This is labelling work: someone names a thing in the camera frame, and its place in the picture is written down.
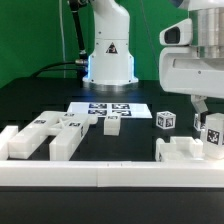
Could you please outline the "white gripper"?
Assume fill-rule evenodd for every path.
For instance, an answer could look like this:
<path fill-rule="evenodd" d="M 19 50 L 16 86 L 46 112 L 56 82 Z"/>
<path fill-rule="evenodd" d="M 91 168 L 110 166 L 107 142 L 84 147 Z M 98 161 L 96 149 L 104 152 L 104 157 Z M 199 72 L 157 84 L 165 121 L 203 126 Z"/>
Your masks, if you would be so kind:
<path fill-rule="evenodd" d="M 208 111 L 206 97 L 224 99 L 224 59 L 199 58 L 193 47 L 166 47 L 159 58 L 160 85 L 188 94 L 198 114 Z"/>

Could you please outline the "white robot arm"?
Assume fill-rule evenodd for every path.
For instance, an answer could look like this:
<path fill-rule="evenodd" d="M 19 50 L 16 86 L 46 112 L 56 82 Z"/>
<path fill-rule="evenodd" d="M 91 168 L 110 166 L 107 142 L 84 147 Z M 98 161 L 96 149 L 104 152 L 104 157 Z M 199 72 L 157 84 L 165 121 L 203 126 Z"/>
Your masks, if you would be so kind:
<path fill-rule="evenodd" d="M 188 94 L 199 113 L 208 97 L 224 99 L 224 0 L 169 0 L 188 18 L 160 32 L 163 90 Z M 129 52 L 128 12 L 114 0 L 90 0 L 95 43 L 84 84 L 98 88 L 136 84 Z"/>

